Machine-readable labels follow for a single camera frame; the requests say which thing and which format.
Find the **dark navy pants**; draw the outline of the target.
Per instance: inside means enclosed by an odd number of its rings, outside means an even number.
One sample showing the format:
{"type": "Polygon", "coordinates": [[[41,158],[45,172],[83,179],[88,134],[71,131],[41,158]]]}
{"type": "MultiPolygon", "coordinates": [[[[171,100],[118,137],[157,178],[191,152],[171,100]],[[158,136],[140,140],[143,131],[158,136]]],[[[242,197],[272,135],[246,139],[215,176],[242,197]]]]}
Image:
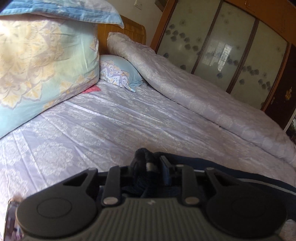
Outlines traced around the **dark navy pants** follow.
{"type": "Polygon", "coordinates": [[[130,166],[113,167],[99,173],[99,177],[103,181],[104,197],[118,200],[123,195],[176,197],[181,201],[197,198],[205,216],[217,225],[234,225],[239,219],[272,224],[284,219],[295,220],[295,188],[292,185],[201,158],[148,150],[147,171],[137,178],[132,177],[130,166]],[[170,185],[164,184],[160,156],[166,156],[173,166],[170,185]]]}

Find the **lavender patterned bed sheet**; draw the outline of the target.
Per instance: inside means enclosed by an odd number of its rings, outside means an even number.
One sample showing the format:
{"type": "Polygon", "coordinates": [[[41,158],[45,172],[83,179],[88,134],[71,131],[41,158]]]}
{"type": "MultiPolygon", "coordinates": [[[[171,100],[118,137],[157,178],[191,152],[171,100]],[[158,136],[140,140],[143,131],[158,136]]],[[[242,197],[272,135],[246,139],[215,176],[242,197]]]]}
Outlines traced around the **lavender patterned bed sheet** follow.
{"type": "Polygon", "coordinates": [[[131,163],[147,148],[200,157],[295,185],[285,161],[169,100],[151,87],[136,93],[102,82],[1,139],[1,210],[87,168],[107,171],[131,163]]]}

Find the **rolled lavender quilt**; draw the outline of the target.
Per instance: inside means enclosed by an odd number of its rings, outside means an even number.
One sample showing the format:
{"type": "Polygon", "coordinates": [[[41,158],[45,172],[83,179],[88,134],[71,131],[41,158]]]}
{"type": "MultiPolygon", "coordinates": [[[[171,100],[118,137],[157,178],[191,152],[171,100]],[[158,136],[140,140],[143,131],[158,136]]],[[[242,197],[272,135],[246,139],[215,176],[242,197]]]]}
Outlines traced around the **rolled lavender quilt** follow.
{"type": "Polygon", "coordinates": [[[187,73],[150,47],[122,33],[109,33],[110,54],[128,60],[155,90],[192,112],[295,166],[295,144],[264,112],[187,73]]]}

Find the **red cloth under duvet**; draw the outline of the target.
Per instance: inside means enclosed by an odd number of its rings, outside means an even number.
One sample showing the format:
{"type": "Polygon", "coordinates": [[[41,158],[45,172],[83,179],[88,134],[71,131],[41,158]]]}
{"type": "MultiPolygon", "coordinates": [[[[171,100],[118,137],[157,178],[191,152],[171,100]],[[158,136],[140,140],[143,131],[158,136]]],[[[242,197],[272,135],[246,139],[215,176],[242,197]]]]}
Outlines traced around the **red cloth under duvet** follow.
{"type": "Polygon", "coordinates": [[[90,92],[99,92],[101,89],[97,85],[93,85],[92,87],[84,90],[82,93],[90,93],[90,92]]]}

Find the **small blue floral pillow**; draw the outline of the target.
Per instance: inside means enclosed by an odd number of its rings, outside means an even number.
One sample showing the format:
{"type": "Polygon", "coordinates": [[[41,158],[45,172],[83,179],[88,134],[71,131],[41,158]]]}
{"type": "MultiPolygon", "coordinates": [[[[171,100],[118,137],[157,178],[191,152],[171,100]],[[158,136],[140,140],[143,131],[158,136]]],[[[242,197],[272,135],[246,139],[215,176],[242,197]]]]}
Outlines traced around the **small blue floral pillow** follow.
{"type": "Polygon", "coordinates": [[[100,80],[126,88],[131,92],[135,92],[135,88],[144,82],[142,76],[129,61],[116,55],[100,55],[99,70],[100,80]]]}

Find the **wooden headboard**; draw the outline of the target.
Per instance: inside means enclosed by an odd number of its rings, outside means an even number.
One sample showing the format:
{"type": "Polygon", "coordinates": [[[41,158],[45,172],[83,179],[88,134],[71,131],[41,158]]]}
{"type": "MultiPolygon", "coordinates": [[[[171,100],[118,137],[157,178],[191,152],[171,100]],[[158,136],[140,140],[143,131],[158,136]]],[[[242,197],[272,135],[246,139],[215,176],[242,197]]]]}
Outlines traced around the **wooden headboard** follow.
{"type": "Polygon", "coordinates": [[[99,40],[100,55],[108,54],[107,37],[110,32],[119,32],[127,35],[130,39],[132,39],[135,42],[138,42],[143,45],[146,44],[147,34],[146,34],[145,27],[122,15],[121,15],[121,19],[125,26],[123,29],[118,25],[113,25],[113,24],[97,25],[97,35],[99,40]]]}

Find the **dark brown door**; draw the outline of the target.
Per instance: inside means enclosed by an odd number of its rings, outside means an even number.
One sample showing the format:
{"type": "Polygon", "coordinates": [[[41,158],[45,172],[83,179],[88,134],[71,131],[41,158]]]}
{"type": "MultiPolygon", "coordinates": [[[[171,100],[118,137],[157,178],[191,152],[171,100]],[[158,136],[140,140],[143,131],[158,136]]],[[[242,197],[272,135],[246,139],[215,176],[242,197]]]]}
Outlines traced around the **dark brown door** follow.
{"type": "Polygon", "coordinates": [[[283,74],[265,113],[284,129],[295,111],[296,58],[292,44],[283,74]]]}

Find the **wooden wardrobe with frosted doors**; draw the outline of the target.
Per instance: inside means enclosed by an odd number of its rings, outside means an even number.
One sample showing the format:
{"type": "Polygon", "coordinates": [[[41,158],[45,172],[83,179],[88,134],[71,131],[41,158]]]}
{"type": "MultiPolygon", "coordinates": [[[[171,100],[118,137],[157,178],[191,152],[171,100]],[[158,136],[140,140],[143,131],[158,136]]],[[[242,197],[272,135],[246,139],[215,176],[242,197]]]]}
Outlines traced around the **wooden wardrobe with frosted doors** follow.
{"type": "Polygon", "coordinates": [[[267,111],[295,44],[295,1],[167,1],[151,47],[267,111]]]}

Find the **large floral folded duvet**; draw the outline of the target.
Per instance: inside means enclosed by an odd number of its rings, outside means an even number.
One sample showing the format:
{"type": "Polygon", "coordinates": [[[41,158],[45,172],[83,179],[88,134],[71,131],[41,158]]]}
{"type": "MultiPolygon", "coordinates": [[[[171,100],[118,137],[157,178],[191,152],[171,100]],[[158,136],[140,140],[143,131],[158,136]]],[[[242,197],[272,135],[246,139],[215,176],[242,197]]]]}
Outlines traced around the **large floral folded duvet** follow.
{"type": "Polygon", "coordinates": [[[38,15],[1,17],[1,136],[99,79],[92,23],[38,15]]]}

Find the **blue bordered pillow on top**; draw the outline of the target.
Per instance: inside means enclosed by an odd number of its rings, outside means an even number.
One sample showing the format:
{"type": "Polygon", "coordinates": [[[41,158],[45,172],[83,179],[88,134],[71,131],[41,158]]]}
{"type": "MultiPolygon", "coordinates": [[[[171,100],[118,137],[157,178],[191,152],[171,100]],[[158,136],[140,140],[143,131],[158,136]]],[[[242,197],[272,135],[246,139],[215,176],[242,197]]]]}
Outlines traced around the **blue bordered pillow on top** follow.
{"type": "Polygon", "coordinates": [[[124,28],[116,8],[108,1],[11,1],[2,16],[34,14],[124,28]]]}

